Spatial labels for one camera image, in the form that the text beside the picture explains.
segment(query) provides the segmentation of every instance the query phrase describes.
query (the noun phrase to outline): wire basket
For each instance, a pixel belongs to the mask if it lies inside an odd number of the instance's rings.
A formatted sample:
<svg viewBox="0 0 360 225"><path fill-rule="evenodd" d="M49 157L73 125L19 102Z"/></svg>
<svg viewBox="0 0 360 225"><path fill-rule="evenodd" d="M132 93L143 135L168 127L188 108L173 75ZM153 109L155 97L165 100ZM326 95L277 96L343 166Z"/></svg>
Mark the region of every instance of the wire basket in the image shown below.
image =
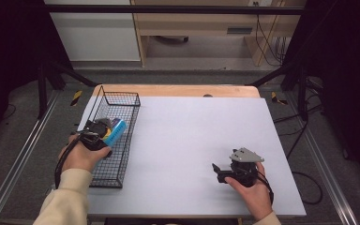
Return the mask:
<svg viewBox="0 0 360 225"><path fill-rule="evenodd" d="M127 123L127 129L115 142L112 155L102 159L92 172L93 188L122 188L125 171L128 165L131 136L140 109L140 99L137 93L105 92L100 87L89 120L101 118L120 118Z"/></svg>

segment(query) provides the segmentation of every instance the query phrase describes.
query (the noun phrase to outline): sleeve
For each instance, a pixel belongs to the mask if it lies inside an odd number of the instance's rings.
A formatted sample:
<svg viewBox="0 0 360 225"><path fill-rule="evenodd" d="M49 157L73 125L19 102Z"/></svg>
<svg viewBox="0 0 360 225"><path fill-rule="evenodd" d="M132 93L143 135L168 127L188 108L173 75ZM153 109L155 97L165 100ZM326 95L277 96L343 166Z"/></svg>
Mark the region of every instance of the sleeve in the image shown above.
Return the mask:
<svg viewBox="0 0 360 225"><path fill-rule="evenodd" d="M61 174L60 186L46 197L34 224L86 224L87 190L92 174L68 169Z"/></svg>
<svg viewBox="0 0 360 225"><path fill-rule="evenodd" d="M254 223L253 225L280 225L280 222L276 213L272 212L267 217L258 221L257 223Z"/></svg>

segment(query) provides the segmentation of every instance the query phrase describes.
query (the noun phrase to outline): black wrist strap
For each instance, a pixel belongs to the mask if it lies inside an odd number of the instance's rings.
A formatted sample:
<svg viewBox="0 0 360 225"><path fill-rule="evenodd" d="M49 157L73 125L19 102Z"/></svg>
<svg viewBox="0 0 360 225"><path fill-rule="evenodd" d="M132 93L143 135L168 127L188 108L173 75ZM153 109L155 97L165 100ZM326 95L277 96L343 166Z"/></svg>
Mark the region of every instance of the black wrist strap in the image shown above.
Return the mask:
<svg viewBox="0 0 360 225"><path fill-rule="evenodd" d="M72 151L72 149L77 145L78 141L80 140L80 135L76 139L74 139L66 148L63 155L60 157L60 159L57 162L56 168L54 170L54 184L55 188L58 189L58 185L60 185L61 180L61 172L63 171L63 165L66 161L69 153Z"/></svg>

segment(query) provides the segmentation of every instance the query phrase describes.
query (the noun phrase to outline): yellow and black tape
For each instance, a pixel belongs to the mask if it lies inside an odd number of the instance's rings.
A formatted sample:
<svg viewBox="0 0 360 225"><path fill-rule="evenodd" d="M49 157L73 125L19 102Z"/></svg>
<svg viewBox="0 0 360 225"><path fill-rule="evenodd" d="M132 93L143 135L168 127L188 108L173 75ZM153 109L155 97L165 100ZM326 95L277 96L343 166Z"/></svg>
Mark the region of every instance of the yellow and black tape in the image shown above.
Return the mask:
<svg viewBox="0 0 360 225"><path fill-rule="evenodd" d="M282 105L288 105L288 101L287 100L279 100L277 98L277 94L275 92L271 92L271 100L273 102L276 102L276 103L279 103L279 104L282 104Z"/></svg>
<svg viewBox="0 0 360 225"><path fill-rule="evenodd" d="M79 100L80 97L81 97L81 94L82 94L82 91L77 91L77 92L75 93L74 98L72 99L70 106L76 106L76 105L77 105L78 100Z"/></svg>

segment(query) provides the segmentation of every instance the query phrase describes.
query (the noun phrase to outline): white tabletop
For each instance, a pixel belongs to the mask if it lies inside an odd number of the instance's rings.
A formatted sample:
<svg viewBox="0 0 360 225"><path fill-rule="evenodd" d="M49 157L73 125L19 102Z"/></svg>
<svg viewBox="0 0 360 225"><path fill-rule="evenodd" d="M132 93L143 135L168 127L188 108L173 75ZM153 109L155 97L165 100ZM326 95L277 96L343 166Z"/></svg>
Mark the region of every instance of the white tabletop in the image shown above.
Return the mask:
<svg viewBox="0 0 360 225"><path fill-rule="evenodd" d="M90 188L89 215L135 218L240 218L243 200L220 184L212 163L227 169L234 148L265 159L280 217L304 216L263 98L140 97L122 189ZM80 127L91 112L86 108Z"/></svg>

